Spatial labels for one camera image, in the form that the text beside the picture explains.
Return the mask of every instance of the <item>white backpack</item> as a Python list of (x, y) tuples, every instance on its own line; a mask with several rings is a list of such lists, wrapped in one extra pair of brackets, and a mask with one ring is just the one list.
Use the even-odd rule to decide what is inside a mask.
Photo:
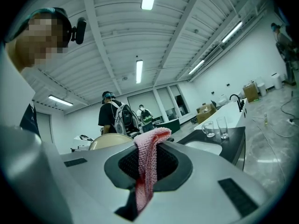
[(113, 127), (117, 133), (127, 135), (128, 132), (138, 132), (138, 121), (135, 114), (133, 114), (130, 106), (121, 103), (118, 106), (114, 101), (110, 101), (114, 107), (117, 108), (116, 114), (113, 114), (115, 118)]

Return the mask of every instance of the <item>black countertop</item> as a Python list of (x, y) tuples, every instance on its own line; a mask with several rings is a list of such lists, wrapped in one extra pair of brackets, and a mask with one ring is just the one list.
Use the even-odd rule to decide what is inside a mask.
[(191, 141), (202, 141), (220, 144), (222, 151), (219, 156), (235, 165), (239, 159), (243, 145), (245, 145), (245, 127), (230, 128), (228, 129), (228, 134), (229, 138), (222, 140), (219, 129), (215, 129), (215, 136), (211, 138), (208, 138), (202, 130), (195, 130), (177, 143), (185, 145)]

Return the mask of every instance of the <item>black shirt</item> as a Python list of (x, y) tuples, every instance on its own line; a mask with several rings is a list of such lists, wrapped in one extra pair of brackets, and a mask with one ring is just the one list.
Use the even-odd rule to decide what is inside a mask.
[[(112, 101), (115, 102), (118, 106), (122, 105), (121, 102), (115, 99), (113, 99)], [(116, 130), (113, 127), (115, 122), (116, 112), (117, 112), (117, 108), (113, 104), (111, 103), (104, 104), (100, 109), (98, 125), (99, 126), (110, 125), (109, 133), (116, 133)]]
[(28, 105), (24, 113), (24, 116), (21, 120), (20, 127), (22, 127), (23, 129), (27, 129), (31, 132), (34, 132), (39, 137), (41, 137), (38, 131), (38, 126), (36, 121), (36, 108), (34, 106), (32, 107), (31, 105)]

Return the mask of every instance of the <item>bottle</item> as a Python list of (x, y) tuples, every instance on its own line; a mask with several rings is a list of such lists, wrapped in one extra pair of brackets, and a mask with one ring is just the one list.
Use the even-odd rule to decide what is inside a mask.
[(268, 125), (268, 117), (267, 117), (267, 114), (266, 114), (266, 113), (265, 113), (264, 120), (265, 120), (265, 126), (267, 126), (267, 125)]

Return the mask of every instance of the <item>jeans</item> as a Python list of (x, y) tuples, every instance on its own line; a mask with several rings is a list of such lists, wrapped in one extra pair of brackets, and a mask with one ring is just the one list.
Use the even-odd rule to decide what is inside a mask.
[(150, 122), (149, 124), (142, 126), (142, 130), (144, 133), (146, 133), (147, 131), (153, 130), (154, 129), (154, 125), (152, 122)]

